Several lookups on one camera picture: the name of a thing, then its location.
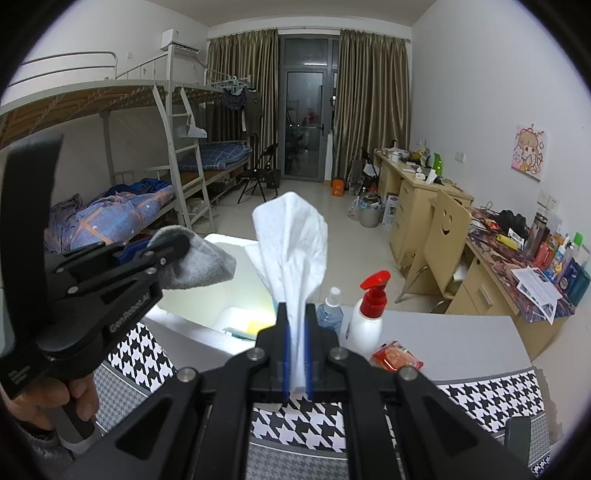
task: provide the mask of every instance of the poster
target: poster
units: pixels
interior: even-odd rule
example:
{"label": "poster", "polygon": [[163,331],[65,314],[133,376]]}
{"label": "poster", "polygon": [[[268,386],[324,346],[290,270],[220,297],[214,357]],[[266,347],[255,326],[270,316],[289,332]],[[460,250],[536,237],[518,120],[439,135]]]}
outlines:
{"label": "poster", "polygon": [[546,160],[548,135],[531,127],[517,127],[511,167],[540,181]]}

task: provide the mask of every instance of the blue plaid blanket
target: blue plaid blanket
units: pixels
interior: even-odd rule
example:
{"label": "blue plaid blanket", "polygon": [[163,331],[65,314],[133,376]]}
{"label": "blue plaid blanket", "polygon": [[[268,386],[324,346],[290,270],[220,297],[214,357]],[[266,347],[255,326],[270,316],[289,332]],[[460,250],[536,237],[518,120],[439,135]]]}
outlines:
{"label": "blue plaid blanket", "polygon": [[142,195],[117,193],[86,207],[76,194],[51,207],[45,247],[62,253],[97,242],[126,242],[156,220],[160,209],[173,198],[172,185]]}
{"label": "blue plaid blanket", "polygon": [[[246,142],[213,142],[200,145],[201,163],[204,170],[226,170],[252,152]],[[198,171],[195,152],[190,151],[178,161],[180,171]]]}

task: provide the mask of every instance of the green bottle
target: green bottle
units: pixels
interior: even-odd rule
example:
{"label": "green bottle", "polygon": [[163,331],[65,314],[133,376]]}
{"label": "green bottle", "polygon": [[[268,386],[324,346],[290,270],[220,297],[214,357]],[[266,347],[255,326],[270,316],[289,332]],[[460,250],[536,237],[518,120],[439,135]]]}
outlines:
{"label": "green bottle", "polygon": [[441,176],[441,172],[443,169],[443,165],[441,163],[441,155],[439,153],[434,153],[434,160],[433,160],[433,170],[439,176]]}

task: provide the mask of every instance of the floor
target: floor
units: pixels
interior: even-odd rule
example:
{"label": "floor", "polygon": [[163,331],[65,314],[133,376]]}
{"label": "floor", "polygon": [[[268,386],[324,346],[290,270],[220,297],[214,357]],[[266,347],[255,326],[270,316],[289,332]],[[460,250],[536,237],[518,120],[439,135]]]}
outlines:
{"label": "floor", "polygon": [[[379,270],[389,270],[392,278],[388,283],[388,307],[392,310],[409,312],[428,312],[440,300],[438,297],[406,295],[404,300],[395,304],[394,299],[404,285],[404,278],[392,257],[389,246],[389,229],[379,225],[369,229],[347,216],[353,197],[345,193],[342,198],[331,196],[330,187],[316,182],[283,180],[279,189],[296,192],[312,204],[326,220],[329,227],[328,261],[326,275],[320,288],[310,301],[323,301],[333,286],[342,291],[342,304],[355,305],[363,296],[359,284]],[[236,205],[240,192],[232,193],[220,200],[215,207],[217,232],[223,235],[256,239],[252,224],[252,211],[262,203],[261,192],[242,198]],[[274,195],[265,189],[267,199]],[[198,233],[208,233],[209,224],[199,222]]]}

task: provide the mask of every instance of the cardboard box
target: cardboard box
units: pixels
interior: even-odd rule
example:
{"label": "cardboard box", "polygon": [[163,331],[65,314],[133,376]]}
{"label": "cardboard box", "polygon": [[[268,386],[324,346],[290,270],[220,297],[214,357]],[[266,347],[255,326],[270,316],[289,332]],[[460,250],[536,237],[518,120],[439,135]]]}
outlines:
{"label": "cardboard box", "polygon": [[384,210],[384,219],[382,225],[392,226],[394,224],[394,218],[396,217],[396,210],[398,209],[398,195],[388,194],[386,198],[386,207]]}

